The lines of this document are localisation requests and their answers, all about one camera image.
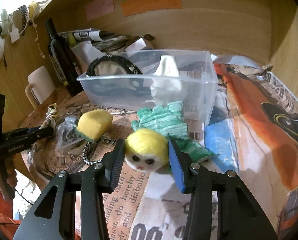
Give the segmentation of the grey knit item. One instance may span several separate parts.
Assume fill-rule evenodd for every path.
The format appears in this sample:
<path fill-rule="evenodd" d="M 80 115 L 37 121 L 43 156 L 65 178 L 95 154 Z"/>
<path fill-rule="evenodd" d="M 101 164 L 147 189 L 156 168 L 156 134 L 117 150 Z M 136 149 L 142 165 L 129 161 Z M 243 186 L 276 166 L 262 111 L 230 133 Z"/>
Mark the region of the grey knit item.
<path fill-rule="evenodd" d="M 78 118 L 68 116 L 56 127 L 56 146 L 57 151 L 70 148 L 81 142 L 84 138 L 77 131 Z"/>

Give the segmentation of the yellow felt sponge ball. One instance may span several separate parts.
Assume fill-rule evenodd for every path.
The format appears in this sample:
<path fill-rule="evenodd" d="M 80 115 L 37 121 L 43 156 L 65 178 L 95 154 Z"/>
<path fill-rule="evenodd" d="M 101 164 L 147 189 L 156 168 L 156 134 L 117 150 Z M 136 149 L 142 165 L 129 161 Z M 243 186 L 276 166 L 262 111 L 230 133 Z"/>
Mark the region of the yellow felt sponge ball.
<path fill-rule="evenodd" d="M 83 113 L 79 118 L 76 131 L 89 141 L 97 141 L 106 133 L 113 122 L 113 116 L 101 109 Z"/>

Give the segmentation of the yellow head felt doll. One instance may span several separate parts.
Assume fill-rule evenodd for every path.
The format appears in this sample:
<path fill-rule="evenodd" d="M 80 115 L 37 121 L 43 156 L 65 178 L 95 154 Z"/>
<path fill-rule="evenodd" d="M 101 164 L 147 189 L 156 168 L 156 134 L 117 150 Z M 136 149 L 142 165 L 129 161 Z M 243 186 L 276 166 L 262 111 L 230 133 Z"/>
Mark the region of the yellow head felt doll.
<path fill-rule="evenodd" d="M 182 101 L 142 108 L 137 111 L 137 116 L 138 119 L 131 123 L 133 133 L 125 139 L 125 162 L 132 169 L 157 172 L 166 168 L 169 140 L 175 141 L 194 162 L 201 163 L 214 155 L 190 138 Z"/>

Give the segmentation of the white cloth pouch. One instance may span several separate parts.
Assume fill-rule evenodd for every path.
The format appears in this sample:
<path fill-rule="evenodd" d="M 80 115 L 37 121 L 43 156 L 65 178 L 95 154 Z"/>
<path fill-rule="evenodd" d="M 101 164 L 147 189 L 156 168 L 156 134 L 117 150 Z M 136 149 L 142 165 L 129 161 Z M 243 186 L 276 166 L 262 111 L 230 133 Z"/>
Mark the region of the white cloth pouch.
<path fill-rule="evenodd" d="M 184 101 L 187 87 L 185 82 L 180 80 L 180 73 L 173 56 L 161 56 L 153 76 L 150 89 L 156 105 L 167 106 L 171 102 Z"/>

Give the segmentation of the black fabric headband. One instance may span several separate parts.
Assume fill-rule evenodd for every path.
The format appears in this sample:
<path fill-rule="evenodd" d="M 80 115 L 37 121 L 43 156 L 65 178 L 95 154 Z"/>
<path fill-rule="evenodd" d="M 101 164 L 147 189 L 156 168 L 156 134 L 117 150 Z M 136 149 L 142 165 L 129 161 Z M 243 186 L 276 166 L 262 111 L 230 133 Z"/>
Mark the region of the black fabric headband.
<path fill-rule="evenodd" d="M 141 70 L 131 61 L 123 56 L 107 55 L 95 59 L 89 64 L 86 77 L 99 77 L 92 81 L 90 91 L 96 95 L 106 95 L 112 93 L 130 93 L 140 96 L 146 92 L 144 81 L 127 78 L 119 81 L 104 79 L 105 76 L 115 75 L 141 75 Z"/>

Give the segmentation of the clear plastic storage bin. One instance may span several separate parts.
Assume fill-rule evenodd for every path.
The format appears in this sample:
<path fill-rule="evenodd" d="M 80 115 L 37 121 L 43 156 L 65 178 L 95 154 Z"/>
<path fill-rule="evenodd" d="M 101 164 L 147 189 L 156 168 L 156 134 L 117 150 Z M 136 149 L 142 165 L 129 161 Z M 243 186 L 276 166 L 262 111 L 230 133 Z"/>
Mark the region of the clear plastic storage bin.
<path fill-rule="evenodd" d="M 140 96 L 130 93 L 112 93 L 96 95 L 91 93 L 92 81 L 99 77 L 86 77 L 83 73 L 78 77 L 89 101 L 97 106 L 106 106 L 138 111 L 142 108 L 156 106 L 151 95 L 150 86 L 157 70 L 160 57 L 173 56 L 180 73 L 180 80 L 185 82 L 187 96 L 183 101 L 183 115 L 185 119 L 197 120 L 205 125 L 209 124 L 212 109 L 215 104 L 218 78 L 215 72 L 211 54 L 208 51 L 194 50 L 141 50 L 133 53 L 118 53 L 135 64 L 142 72 L 141 75 L 105 76 L 104 79 L 119 81 L 133 78 L 144 81 L 146 92 Z"/>

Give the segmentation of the white mug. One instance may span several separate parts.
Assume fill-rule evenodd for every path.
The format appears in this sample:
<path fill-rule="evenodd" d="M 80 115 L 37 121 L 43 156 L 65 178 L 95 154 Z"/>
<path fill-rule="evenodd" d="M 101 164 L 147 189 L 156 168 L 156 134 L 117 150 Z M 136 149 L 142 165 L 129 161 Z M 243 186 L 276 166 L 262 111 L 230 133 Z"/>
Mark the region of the white mug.
<path fill-rule="evenodd" d="M 56 89 L 45 66 L 28 75 L 25 95 L 34 109 L 37 109 Z"/>

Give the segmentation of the newspaper print table mat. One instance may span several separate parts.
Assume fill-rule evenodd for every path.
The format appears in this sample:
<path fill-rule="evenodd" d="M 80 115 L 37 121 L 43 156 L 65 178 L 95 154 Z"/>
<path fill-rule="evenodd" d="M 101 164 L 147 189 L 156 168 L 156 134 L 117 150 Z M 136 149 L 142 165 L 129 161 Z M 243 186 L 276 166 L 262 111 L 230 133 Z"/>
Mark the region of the newspaper print table mat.
<path fill-rule="evenodd" d="M 94 109 L 108 112 L 123 112 L 123 109 L 94 106 L 85 92 L 71 97 L 67 92 L 55 92 L 28 117 L 19 127 L 41 126 L 48 106 L 57 104 L 60 123 L 65 117 L 80 116 Z M 103 136 L 111 140 L 125 139 L 133 132 L 131 121 L 137 114 L 114 114 L 113 124 Z M 56 136 L 43 139 L 34 145 L 31 152 L 22 152 L 28 171 L 41 191 L 60 170 L 69 173 L 84 171 L 89 167 L 83 161 L 83 139 L 78 144 L 61 151 L 55 149 Z M 87 151 L 87 160 L 96 161 L 113 150 L 115 145 L 105 141 Z M 163 169 L 160 173 L 146 173 L 132 169 L 124 162 L 119 182 L 114 192 L 103 194 L 105 218 L 109 239 L 182 239 L 189 212 L 189 194 L 181 194 L 171 172 Z"/>

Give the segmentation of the dark wine bottle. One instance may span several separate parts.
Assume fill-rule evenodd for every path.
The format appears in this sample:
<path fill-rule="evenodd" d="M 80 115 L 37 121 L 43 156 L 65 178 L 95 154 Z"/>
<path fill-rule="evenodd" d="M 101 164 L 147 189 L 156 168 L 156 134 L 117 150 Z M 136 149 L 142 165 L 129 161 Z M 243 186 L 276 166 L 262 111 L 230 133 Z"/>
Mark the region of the dark wine bottle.
<path fill-rule="evenodd" d="M 48 53 L 52 65 L 56 70 L 58 78 L 65 85 L 70 96 L 74 97 L 83 91 L 80 81 L 77 81 L 80 67 L 76 61 L 75 54 L 70 49 L 65 38 L 58 35 L 51 18 L 46 20 L 45 27 L 50 37 Z"/>

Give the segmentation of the orange poster paper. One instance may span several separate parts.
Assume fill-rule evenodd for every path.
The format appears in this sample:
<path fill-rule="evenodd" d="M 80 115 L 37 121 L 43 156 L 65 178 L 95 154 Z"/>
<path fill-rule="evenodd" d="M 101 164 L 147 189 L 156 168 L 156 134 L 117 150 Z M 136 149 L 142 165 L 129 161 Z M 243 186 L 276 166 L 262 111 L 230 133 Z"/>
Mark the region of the orange poster paper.
<path fill-rule="evenodd" d="M 217 63 L 215 70 L 204 134 L 212 166 L 238 173 L 282 239 L 298 221 L 298 99 L 270 66 Z"/>

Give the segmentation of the stack of newspapers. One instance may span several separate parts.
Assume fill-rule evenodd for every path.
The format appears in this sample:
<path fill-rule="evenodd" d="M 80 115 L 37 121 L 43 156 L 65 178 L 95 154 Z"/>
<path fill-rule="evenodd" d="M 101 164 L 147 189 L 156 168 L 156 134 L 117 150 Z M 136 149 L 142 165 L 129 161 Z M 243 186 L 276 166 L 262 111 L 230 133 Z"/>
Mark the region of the stack of newspapers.
<path fill-rule="evenodd" d="M 72 50 L 92 46 L 106 54 L 124 52 L 138 36 L 122 35 L 94 28 L 64 31 L 58 33 Z"/>

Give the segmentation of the pink sticky note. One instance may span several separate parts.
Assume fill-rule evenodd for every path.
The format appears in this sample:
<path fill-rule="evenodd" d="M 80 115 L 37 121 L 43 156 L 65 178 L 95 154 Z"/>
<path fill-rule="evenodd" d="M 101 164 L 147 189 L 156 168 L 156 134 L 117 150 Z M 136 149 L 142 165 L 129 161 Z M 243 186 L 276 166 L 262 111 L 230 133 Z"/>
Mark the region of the pink sticky note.
<path fill-rule="evenodd" d="M 86 17 L 88 21 L 97 19 L 108 13 L 114 12 L 113 0 L 93 0 L 85 5 Z"/>

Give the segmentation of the orange sticky note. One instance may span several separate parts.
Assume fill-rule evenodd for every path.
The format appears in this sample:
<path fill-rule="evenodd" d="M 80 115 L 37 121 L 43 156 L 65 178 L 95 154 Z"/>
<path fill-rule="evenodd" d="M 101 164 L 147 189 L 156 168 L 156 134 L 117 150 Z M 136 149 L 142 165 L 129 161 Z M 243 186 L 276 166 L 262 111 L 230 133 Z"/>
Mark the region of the orange sticky note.
<path fill-rule="evenodd" d="M 181 0 L 127 0 L 121 3 L 125 17 L 143 14 L 148 11 L 182 9 Z"/>

